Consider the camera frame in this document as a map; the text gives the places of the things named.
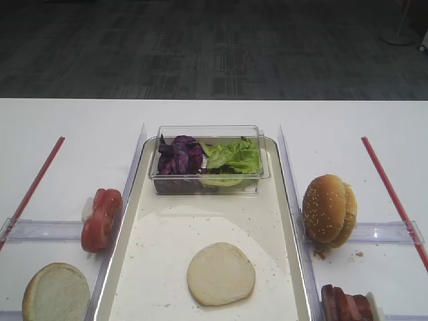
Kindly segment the pale bun slice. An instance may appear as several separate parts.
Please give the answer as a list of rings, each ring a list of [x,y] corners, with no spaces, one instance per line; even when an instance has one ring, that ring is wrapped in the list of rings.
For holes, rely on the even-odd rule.
[[[240,248],[225,242],[213,243],[192,258],[187,285],[199,304],[223,306],[252,294],[255,268]]]

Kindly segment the green lettuce leaves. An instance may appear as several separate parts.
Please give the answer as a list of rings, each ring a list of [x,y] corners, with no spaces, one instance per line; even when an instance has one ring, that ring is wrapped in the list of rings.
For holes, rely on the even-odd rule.
[[[257,179],[225,179],[229,175],[260,174],[261,163],[257,145],[242,136],[228,144],[199,143],[207,156],[205,170],[208,175],[221,175],[222,179],[199,179],[204,187],[220,189],[246,189],[258,184]]]

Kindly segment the white pusher behind tomato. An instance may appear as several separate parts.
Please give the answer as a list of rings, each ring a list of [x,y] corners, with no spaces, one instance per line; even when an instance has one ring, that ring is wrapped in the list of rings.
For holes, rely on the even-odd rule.
[[[92,207],[94,203],[93,197],[88,197],[82,209],[82,222],[85,223],[86,220],[92,215]]]

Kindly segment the red tomato slices stack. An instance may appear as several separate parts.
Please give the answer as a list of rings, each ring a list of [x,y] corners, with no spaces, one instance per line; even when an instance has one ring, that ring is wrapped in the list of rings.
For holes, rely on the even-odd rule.
[[[100,253],[112,241],[112,225],[122,208],[122,195],[116,189],[98,189],[92,205],[92,214],[86,220],[82,234],[82,249]]]

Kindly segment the brown meat patty slices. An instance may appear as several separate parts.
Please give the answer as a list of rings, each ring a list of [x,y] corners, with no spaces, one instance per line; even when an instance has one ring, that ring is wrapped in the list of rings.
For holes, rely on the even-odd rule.
[[[375,319],[366,296],[348,295],[342,288],[327,284],[322,286],[321,297],[324,318],[327,321],[373,321]]]

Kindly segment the white pusher behind patties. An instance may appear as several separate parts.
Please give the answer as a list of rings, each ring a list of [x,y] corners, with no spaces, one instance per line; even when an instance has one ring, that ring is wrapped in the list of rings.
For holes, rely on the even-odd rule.
[[[366,294],[366,298],[370,304],[370,310],[371,310],[372,315],[373,315],[373,320],[374,321],[385,321],[386,318],[385,318],[385,314],[383,312],[383,309],[378,306],[374,294],[372,292],[368,292]]]

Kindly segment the clear plastic salad box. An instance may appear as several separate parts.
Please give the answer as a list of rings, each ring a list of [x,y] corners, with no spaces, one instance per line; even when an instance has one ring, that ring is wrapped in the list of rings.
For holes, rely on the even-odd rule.
[[[148,177],[159,195],[254,194],[270,177],[256,125],[161,126]]]

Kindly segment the purple cabbage leaves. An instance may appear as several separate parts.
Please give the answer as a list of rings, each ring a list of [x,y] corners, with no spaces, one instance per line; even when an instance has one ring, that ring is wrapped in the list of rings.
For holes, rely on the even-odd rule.
[[[194,175],[202,169],[204,151],[192,136],[176,136],[171,144],[167,144],[161,135],[158,151],[159,175]]]

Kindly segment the silver metal tray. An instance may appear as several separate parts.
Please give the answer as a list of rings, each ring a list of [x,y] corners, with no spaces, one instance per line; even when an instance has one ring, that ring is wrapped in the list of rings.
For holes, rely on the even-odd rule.
[[[277,144],[250,195],[160,196],[147,140],[88,320],[310,320]]]

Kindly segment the sesame top bun front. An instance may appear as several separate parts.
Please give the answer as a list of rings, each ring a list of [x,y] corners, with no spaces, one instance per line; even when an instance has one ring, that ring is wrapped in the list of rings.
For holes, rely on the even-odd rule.
[[[336,175],[315,178],[306,189],[302,215],[306,233],[319,243],[330,243],[341,232],[346,214],[344,182]]]

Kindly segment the sesame bun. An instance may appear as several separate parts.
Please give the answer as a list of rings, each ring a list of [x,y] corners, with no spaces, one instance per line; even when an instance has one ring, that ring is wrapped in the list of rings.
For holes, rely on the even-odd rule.
[[[306,233],[319,243],[330,243],[341,232],[346,214],[344,182],[336,175],[315,178],[306,189],[302,215]]]
[[[352,234],[354,226],[356,225],[357,217],[357,202],[355,194],[352,190],[351,185],[344,183],[345,187],[345,204],[346,214],[344,218],[344,225],[338,236],[330,242],[330,247],[338,248],[344,245]]]

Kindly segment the sesame bun behind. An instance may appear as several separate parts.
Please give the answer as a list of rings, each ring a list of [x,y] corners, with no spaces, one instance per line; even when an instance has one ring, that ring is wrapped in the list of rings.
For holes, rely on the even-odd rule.
[[[354,226],[356,225],[357,217],[357,202],[355,194],[352,190],[351,185],[344,183],[345,187],[345,204],[346,214],[344,218],[344,225],[338,236],[330,242],[330,247],[338,248],[344,245],[352,234]]]

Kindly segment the left red strip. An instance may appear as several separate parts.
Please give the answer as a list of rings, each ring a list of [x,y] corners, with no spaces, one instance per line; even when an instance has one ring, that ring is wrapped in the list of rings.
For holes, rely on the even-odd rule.
[[[27,204],[29,203],[31,197],[33,196],[35,190],[37,189],[38,185],[40,184],[41,180],[43,179],[45,173],[49,169],[49,166],[53,162],[54,158],[56,157],[58,151],[62,147],[62,144],[65,141],[65,137],[61,136],[58,138],[56,144],[52,148],[51,152],[49,153],[48,157],[46,158],[45,162],[43,163],[42,167],[40,168],[38,174],[34,178],[32,184],[28,188],[26,194],[22,198],[18,208],[15,210],[12,218],[10,218],[9,222],[6,223],[4,231],[1,233],[1,247],[0,249],[3,249],[4,245],[6,244],[7,237],[9,233],[12,231],[12,229],[15,227],[18,219],[21,217],[24,209],[27,207]]]

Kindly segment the red strip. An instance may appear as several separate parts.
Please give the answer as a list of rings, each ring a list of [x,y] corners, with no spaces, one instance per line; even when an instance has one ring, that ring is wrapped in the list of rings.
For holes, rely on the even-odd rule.
[[[37,189],[38,185],[40,184],[41,180],[43,179],[45,173],[49,169],[49,166],[53,162],[54,158],[56,157],[58,151],[62,147],[62,144],[65,141],[65,137],[61,136],[58,138],[56,144],[52,148],[51,152],[49,153],[48,157],[46,158],[45,162],[43,163],[42,167],[40,168],[38,174],[34,178],[32,184],[28,188],[26,194],[22,198],[18,208],[15,210],[12,218],[10,218],[9,222],[6,223],[4,231],[1,233],[1,247],[0,249],[3,249],[4,245],[6,244],[7,237],[9,233],[12,231],[12,229],[15,227],[18,219],[21,217],[24,209],[27,207],[27,204],[29,203],[31,197],[33,196],[35,190]]]
[[[393,202],[393,205],[395,206],[395,209],[397,210],[397,213],[399,214],[401,220],[404,222],[405,227],[408,231],[408,234],[410,235],[413,245],[415,246],[415,249],[417,250],[417,253],[419,254],[419,257],[427,270],[427,252],[423,246],[422,237],[417,234],[416,226],[415,224],[411,223],[411,220],[409,219],[409,216],[407,215],[398,195],[396,194],[378,156],[376,155],[375,150],[373,149],[371,143],[369,142],[368,138],[366,136],[361,138],[362,143],[375,167],[377,170],[379,177],[381,178],[389,197],[391,198],[391,201]]]

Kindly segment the right long clear divider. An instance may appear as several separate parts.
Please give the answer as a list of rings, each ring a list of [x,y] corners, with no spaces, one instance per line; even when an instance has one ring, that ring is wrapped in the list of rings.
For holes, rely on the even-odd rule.
[[[318,295],[310,248],[306,241],[294,172],[288,153],[286,136],[281,126],[278,131],[278,146],[308,317],[309,320],[324,320],[324,311]]]

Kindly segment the long clear divider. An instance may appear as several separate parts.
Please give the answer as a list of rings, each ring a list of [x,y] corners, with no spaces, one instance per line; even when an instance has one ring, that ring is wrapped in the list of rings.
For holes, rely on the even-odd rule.
[[[306,241],[294,172],[288,153],[286,136],[281,126],[278,131],[278,146],[308,317],[309,320],[324,320],[324,311],[318,295],[310,248]]]
[[[85,320],[108,320],[110,318],[110,311],[120,277],[120,269],[126,252],[126,242],[121,240],[121,237],[129,229],[126,222],[126,212],[130,206],[130,196],[138,176],[138,168],[146,138],[146,127],[143,126],[136,143],[134,156],[122,193],[122,206],[112,226],[113,241],[102,259],[92,297],[84,317]]]

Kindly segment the left long clear divider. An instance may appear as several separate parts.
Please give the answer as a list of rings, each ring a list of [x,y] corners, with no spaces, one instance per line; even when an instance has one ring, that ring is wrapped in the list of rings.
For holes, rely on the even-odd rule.
[[[122,206],[112,226],[113,241],[102,259],[92,297],[84,317],[85,320],[108,320],[110,318],[110,311],[120,277],[120,269],[126,252],[126,242],[121,240],[121,237],[129,229],[126,222],[126,212],[130,206],[130,196],[138,176],[138,168],[146,138],[146,127],[143,126],[136,143],[134,156],[122,193]]]

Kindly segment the tan bottom bun slice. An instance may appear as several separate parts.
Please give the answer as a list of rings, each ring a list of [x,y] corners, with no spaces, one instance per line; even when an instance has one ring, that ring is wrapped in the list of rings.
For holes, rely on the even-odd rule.
[[[28,283],[22,316],[24,320],[83,320],[89,301],[84,274],[68,263],[51,263]]]

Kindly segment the right red strip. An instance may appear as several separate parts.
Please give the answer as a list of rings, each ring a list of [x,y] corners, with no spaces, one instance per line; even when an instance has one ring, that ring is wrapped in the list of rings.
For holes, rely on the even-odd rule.
[[[409,219],[409,216],[407,215],[398,195],[396,194],[378,156],[376,155],[375,150],[373,149],[371,143],[369,142],[368,138],[366,136],[361,138],[362,143],[375,167],[377,170],[379,177],[381,178],[389,197],[391,198],[391,201],[393,202],[393,205],[395,206],[395,209],[397,210],[397,213],[399,214],[401,220],[404,222],[405,227],[408,231],[408,234],[410,235],[413,245],[415,246],[415,249],[417,250],[417,253],[419,254],[419,257],[427,270],[427,252],[423,246],[422,237],[417,234],[416,226],[415,224],[411,223],[411,220]]]

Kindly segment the upper right clear rail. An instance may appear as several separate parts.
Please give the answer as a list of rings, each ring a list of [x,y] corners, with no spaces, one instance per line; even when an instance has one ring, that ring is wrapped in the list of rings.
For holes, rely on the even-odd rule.
[[[425,240],[415,221],[357,223],[348,243],[423,245]]]

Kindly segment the clear rail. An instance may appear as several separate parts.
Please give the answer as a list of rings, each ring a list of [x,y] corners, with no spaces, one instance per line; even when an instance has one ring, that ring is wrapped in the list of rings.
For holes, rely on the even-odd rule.
[[[1,227],[1,241],[79,241],[81,221],[38,221],[8,218]]]
[[[415,221],[357,223],[348,243],[423,245],[425,240]]]

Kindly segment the upper left clear rail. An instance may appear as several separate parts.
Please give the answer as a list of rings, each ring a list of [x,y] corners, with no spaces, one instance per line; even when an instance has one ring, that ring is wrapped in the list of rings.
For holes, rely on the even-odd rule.
[[[1,227],[1,241],[79,241],[81,221],[38,221],[8,218]]]

